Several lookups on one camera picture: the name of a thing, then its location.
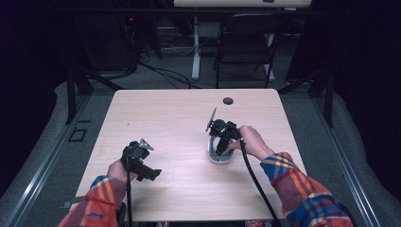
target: controller cable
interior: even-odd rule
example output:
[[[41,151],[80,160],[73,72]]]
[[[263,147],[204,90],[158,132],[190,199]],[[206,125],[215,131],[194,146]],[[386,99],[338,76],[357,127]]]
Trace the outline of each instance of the controller cable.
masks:
[[[237,132],[238,132],[238,134],[239,134],[239,143],[240,143],[240,145],[241,145],[242,156],[244,157],[244,161],[245,161],[245,164],[247,165],[248,171],[250,172],[251,177],[252,177],[252,179],[253,179],[253,182],[254,182],[254,184],[256,185],[257,189],[259,190],[259,193],[260,193],[260,195],[262,196],[263,201],[264,201],[265,204],[269,207],[269,210],[270,210],[270,212],[271,212],[271,215],[273,216],[273,222],[272,222],[272,225],[271,225],[271,226],[272,226],[272,227],[281,227],[280,220],[277,218],[276,214],[274,213],[274,210],[273,210],[273,208],[271,207],[271,204],[270,204],[270,202],[269,202],[269,200],[268,200],[268,197],[266,197],[266,194],[265,194],[265,192],[263,191],[262,186],[260,186],[259,181],[256,179],[256,176],[255,176],[254,173],[253,173],[253,170],[252,170],[252,168],[251,168],[250,162],[249,162],[248,157],[247,157],[247,151],[246,151],[246,149],[245,149],[245,142],[244,142],[244,139],[242,138],[242,136],[241,136],[241,134],[239,133],[239,131],[237,131]]]
[[[128,209],[128,225],[132,227],[132,207],[131,207],[131,181],[130,181],[130,170],[131,166],[129,155],[127,155],[127,209]]]

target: hand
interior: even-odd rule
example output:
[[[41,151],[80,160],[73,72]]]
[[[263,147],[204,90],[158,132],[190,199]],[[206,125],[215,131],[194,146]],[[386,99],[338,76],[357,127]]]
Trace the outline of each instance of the hand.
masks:
[[[274,154],[274,151],[266,145],[262,136],[252,126],[241,126],[238,130],[244,139],[245,149],[248,154],[251,154],[260,161]],[[228,145],[228,149],[234,148],[241,149],[239,140]]]
[[[107,171],[107,176],[115,177],[116,179],[122,181],[123,183],[127,182],[127,171],[123,167],[123,164],[120,162],[120,160],[117,160],[111,165],[109,165],[109,171]],[[137,176],[138,175],[134,173],[130,173],[130,182]]]

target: wooden table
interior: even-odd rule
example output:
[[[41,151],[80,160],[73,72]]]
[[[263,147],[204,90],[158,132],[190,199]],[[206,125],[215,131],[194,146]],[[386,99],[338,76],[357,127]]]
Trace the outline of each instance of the wooden table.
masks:
[[[225,97],[234,103],[225,105]],[[227,165],[209,160],[205,129],[215,107],[215,120],[254,126],[272,149],[289,152],[305,172],[275,90],[125,90],[114,95],[77,197],[107,172],[130,141],[145,138],[154,147],[145,165],[163,171],[154,182],[131,183],[134,221],[272,219],[240,150]],[[249,159],[278,218],[284,218],[259,161]]]

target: shirt cuff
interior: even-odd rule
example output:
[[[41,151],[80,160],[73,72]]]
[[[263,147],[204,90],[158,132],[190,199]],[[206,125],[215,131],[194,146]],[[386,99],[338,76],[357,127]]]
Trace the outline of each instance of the shirt cuff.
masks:
[[[286,152],[274,153],[262,160],[260,165],[271,182],[290,169],[298,168],[292,161],[291,156]]]

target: black cable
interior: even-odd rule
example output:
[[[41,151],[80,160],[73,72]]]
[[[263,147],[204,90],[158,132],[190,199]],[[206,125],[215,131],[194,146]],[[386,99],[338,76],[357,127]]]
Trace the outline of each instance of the black cable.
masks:
[[[188,89],[191,89],[191,88],[200,89],[200,87],[193,85],[193,84],[189,81],[189,79],[188,79],[186,76],[184,76],[184,75],[182,75],[182,74],[180,74],[180,73],[177,73],[177,72],[174,72],[174,71],[168,70],[168,69],[162,69],[162,68],[153,67],[153,66],[150,66],[150,65],[145,64],[145,63],[142,63],[142,62],[140,62],[139,64],[142,65],[142,66],[144,66],[144,67],[146,67],[146,68],[149,69],[149,70],[152,70],[152,71],[154,71],[154,72],[160,74],[160,75],[161,75],[162,77],[164,77],[170,84],[172,84],[172,83],[171,83],[171,81],[169,81],[167,78],[175,79],[175,80],[177,80],[178,82],[181,82],[181,83],[183,83],[183,84],[188,85]],[[177,76],[180,76],[180,78],[174,77],[174,75],[170,75],[169,73],[174,74],[174,75],[177,75]]]
[[[131,162],[129,155],[127,155],[127,209],[128,209],[128,226],[132,227],[132,207],[131,207],[131,181],[130,181],[130,168]]]
[[[256,176],[255,176],[254,173],[253,173],[253,170],[252,170],[252,168],[251,168],[250,162],[249,162],[248,157],[247,157],[247,151],[246,151],[246,149],[245,149],[245,142],[244,142],[244,139],[242,138],[242,136],[241,136],[241,134],[239,133],[239,131],[237,131],[237,132],[238,132],[238,134],[239,134],[239,143],[240,143],[240,145],[241,145],[242,156],[244,157],[244,161],[245,161],[245,164],[246,164],[246,166],[247,166],[247,168],[248,168],[248,171],[250,172],[251,177],[252,177],[252,179],[253,179],[253,182],[254,182],[254,184],[256,185],[257,190],[259,190],[259,193],[260,193],[260,195],[262,196],[263,201],[264,201],[265,204],[269,207],[269,210],[270,210],[270,212],[271,212],[271,215],[273,216],[273,223],[272,223],[271,226],[273,226],[273,227],[281,227],[280,220],[277,218],[276,214],[274,213],[274,210],[273,210],[273,208],[271,207],[271,204],[270,204],[270,202],[269,202],[269,200],[268,200],[268,197],[266,197],[266,194],[265,194],[265,192],[263,191],[262,186],[260,186],[259,181],[256,179]]]

